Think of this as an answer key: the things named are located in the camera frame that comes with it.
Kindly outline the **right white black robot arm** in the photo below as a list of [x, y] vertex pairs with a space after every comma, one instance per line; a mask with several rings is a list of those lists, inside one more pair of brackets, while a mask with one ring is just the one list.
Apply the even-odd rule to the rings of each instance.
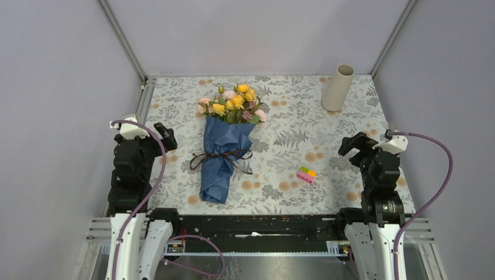
[[360, 279], [406, 279], [403, 230], [406, 215], [395, 190], [400, 177], [399, 154], [407, 147], [403, 136], [389, 136], [379, 143], [359, 132], [342, 140], [338, 154], [358, 152], [350, 163], [360, 170], [360, 208], [341, 208], [332, 231], [348, 240]]

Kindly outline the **brown ribbon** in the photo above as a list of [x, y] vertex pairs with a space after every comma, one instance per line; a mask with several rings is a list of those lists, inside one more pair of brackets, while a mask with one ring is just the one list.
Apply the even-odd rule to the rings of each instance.
[[237, 160], [248, 160], [253, 156], [253, 152], [250, 149], [237, 149], [224, 153], [201, 153], [199, 155], [193, 154], [193, 158], [189, 162], [190, 170], [195, 170], [199, 165], [213, 159], [221, 159], [223, 162], [228, 162], [228, 168], [220, 168], [222, 170], [222, 175], [226, 177], [227, 175], [233, 175], [234, 169], [239, 169], [242, 173], [252, 175], [251, 171], [244, 171], [236, 165]]

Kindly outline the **artificial flower bunch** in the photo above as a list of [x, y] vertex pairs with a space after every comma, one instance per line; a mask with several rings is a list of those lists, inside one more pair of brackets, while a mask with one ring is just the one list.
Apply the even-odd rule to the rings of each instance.
[[197, 114], [217, 118], [229, 124], [258, 124], [267, 121], [264, 103], [255, 90], [247, 84], [236, 85], [232, 90], [218, 87], [212, 99], [197, 102]]

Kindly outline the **blue wrapping paper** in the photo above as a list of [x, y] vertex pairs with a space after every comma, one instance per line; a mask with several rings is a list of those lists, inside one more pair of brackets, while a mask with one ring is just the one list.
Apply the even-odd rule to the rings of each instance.
[[224, 204], [228, 198], [231, 177], [238, 160], [249, 159], [253, 124], [230, 124], [215, 117], [206, 118], [200, 162], [200, 198]]

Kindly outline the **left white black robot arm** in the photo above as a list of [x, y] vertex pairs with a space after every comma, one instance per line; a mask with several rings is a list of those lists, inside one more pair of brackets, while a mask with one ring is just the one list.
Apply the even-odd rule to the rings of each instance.
[[141, 227], [147, 216], [148, 201], [162, 181], [166, 162], [159, 176], [150, 183], [156, 158], [165, 158], [177, 149], [174, 131], [162, 123], [153, 129], [133, 118], [111, 122], [117, 128], [108, 194], [111, 227], [111, 248], [106, 279], [152, 279], [158, 266], [159, 250], [166, 239], [173, 240], [181, 232], [180, 222], [173, 218], [152, 218], [158, 233], [140, 245]]

